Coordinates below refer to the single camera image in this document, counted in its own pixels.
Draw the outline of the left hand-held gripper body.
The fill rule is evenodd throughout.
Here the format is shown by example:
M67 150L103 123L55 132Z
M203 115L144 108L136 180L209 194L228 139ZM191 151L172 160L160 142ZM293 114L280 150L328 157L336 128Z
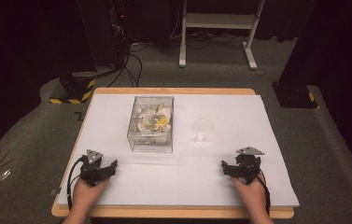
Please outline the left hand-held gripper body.
M102 181L100 177L102 157L102 153L91 149L88 149L87 153L82 156L80 178L92 187L95 187Z

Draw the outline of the white metal stand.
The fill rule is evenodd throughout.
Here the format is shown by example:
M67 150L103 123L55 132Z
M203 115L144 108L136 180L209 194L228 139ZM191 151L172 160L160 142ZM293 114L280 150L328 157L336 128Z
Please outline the white metal stand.
M181 40L178 65L185 67L187 64L187 45L186 36L188 28L209 28L209 29L234 29L248 30L247 41L242 43L243 51L246 55L249 68L257 70L258 66L254 59L251 45L258 28L261 12L265 0L259 0L257 9L251 15L238 14L213 14L213 13L189 13L188 0L183 0L182 5L182 23L181 23Z

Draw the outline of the black yellow-striped stand base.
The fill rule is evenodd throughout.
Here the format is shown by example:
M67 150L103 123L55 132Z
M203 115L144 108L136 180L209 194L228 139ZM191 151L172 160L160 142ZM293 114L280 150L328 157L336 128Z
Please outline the black yellow-striped stand base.
M273 82L276 99L285 108L317 108L317 101L306 86L290 86Z
M49 101L55 105L84 104L91 96L95 82L95 78L74 77L72 74L60 77Z

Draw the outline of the person's left hand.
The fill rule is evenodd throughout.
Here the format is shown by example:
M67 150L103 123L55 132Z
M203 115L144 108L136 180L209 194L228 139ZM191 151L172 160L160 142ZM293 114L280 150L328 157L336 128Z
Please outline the person's left hand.
M71 212L77 215L87 215L100 198L108 182L109 179L105 179L92 187L86 181L79 179L74 188Z

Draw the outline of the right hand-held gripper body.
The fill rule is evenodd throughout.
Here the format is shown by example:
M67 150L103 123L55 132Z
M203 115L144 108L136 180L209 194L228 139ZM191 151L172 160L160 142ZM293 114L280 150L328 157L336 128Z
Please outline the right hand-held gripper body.
M263 152L254 147L244 147L236 152L238 155L235 160L241 166L241 178L250 184L260 173L260 155L263 155Z

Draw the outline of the pile of yellow-tagged tea bags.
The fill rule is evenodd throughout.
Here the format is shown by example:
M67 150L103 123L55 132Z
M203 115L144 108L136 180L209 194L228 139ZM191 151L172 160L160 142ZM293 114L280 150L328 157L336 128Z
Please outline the pile of yellow-tagged tea bags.
M169 145L172 138L172 107L144 105L134 110L130 135L137 145Z

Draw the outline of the black equipment rack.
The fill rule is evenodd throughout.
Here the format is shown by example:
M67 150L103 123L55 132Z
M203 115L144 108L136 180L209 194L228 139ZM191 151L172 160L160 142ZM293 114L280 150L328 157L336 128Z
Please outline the black equipment rack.
M112 40L115 46L115 66L122 64L127 49L127 22L124 0L108 0Z

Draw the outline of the person's right hand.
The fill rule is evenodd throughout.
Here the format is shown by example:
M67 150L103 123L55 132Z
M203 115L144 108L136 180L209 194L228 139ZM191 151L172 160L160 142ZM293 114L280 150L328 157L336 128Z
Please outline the person's right hand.
M232 177L231 181L251 217L267 215L265 189L258 178L255 178L248 185L242 183L236 177Z

